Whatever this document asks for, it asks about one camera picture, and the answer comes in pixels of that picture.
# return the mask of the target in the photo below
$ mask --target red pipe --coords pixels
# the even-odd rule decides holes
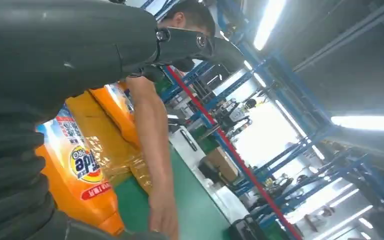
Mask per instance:
[[[192,94],[191,90],[185,85],[182,79],[173,71],[171,67],[167,67],[168,72],[173,76],[176,80],[177,84],[184,90],[184,92],[190,97],[192,102],[196,105],[196,107],[204,114],[204,116],[208,119],[211,124],[215,124],[216,121],[214,118],[208,113],[208,111],[203,107],[200,101]],[[217,133],[221,136],[221,139],[226,143],[229,150],[233,153],[234,158],[236,159],[236,163],[240,165],[245,174],[249,177],[251,182],[257,187],[259,193],[263,198],[267,201],[268,205],[273,209],[274,213],[277,215],[279,220],[283,223],[283,225],[289,230],[289,232],[295,237],[297,240],[302,240],[301,236],[298,234],[297,230],[288,222],[285,218],[281,210],[278,208],[273,199],[269,196],[269,194],[264,190],[263,186],[258,182],[256,176],[250,171],[250,169],[245,165],[244,160],[242,160],[241,156],[236,152],[233,144],[226,137],[225,133],[218,129]]]

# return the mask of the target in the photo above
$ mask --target ceiling light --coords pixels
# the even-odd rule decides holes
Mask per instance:
[[[253,67],[251,66],[251,64],[250,64],[247,60],[243,61],[243,64],[245,64],[245,67],[246,67],[248,70],[252,70],[252,69],[253,69]]]
[[[370,240],[370,239],[372,239],[367,233],[365,233],[365,232],[361,232],[361,235],[365,238],[365,239],[367,239],[367,240]]]
[[[339,229],[341,229],[345,225],[349,224],[352,220],[358,218],[360,215],[364,214],[365,212],[369,211],[372,208],[373,208],[373,205],[369,205],[369,206],[365,207],[363,210],[361,210],[361,211],[357,212],[356,214],[350,216],[349,218],[347,218],[344,221],[340,222],[338,225],[336,225],[336,226],[332,227],[331,229],[325,231],[324,233],[320,234],[319,236],[317,236],[313,240],[325,239],[325,237],[327,237],[327,236],[333,234],[334,232],[338,231]]]
[[[257,79],[257,82],[259,82],[259,84],[261,84],[261,86],[263,88],[267,87],[266,83],[264,82],[264,80],[260,77],[260,75],[258,75],[257,73],[254,73],[254,77],[255,79]]]
[[[384,131],[384,116],[333,116],[330,120],[344,128]]]
[[[313,167],[313,166],[310,166],[309,168],[308,168],[313,174],[316,174],[316,173],[318,173],[319,172],[319,170],[317,170],[315,167]]]
[[[373,225],[369,221],[367,221],[366,219],[360,217],[358,220],[360,221],[360,223],[364,224],[369,229],[373,229]]]
[[[286,108],[282,105],[282,103],[278,100],[275,101],[277,106],[279,106],[280,110],[286,115],[286,117],[289,119],[289,121],[293,124],[293,126],[298,130],[298,133],[301,134],[301,136],[306,136],[306,133],[304,130],[298,125],[298,123],[295,121],[295,119],[291,116],[291,114],[286,110]]]
[[[330,205],[331,208],[334,208],[336,206],[338,206],[339,204],[341,204],[343,201],[347,200],[349,197],[351,197],[352,195],[356,194],[357,192],[359,191],[359,189],[355,189],[353,190],[352,192],[348,193],[347,195],[339,198],[338,200],[336,200],[334,203],[332,203]]]
[[[225,33],[223,31],[220,31],[220,35],[224,38],[224,40],[230,42],[229,38],[225,36]]]
[[[254,47],[257,50],[263,49],[267,43],[276,22],[281,15],[281,12],[285,6],[286,0],[269,0],[264,9],[261,22],[259,23],[257,34],[254,39]]]

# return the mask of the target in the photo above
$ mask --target person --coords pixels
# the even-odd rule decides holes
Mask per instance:
[[[196,0],[175,4],[158,24],[215,35],[215,22],[207,7]],[[134,102],[134,119],[152,180],[149,195],[149,229],[177,239],[178,220],[174,197],[173,173],[168,143],[168,119],[165,106],[154,84],[146,77],[127,77]]]

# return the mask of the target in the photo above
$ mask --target short dark hair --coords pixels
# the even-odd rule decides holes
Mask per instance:
[[[184,13],[186,24],[205,28],[212,37],[216,34],[216,23],[210,10],[204,4],[197,2],[197,0],[181,0],[168,10],[162,20],[173,19],[176,13]]]

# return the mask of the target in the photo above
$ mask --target plastic wrap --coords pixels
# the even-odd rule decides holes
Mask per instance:
[[[67,99],[66,104],[111,185],[122,183],[133,173],[140,186],[149,193],[151,178],[141,151],[124,138],[92,94],[86,91]]]

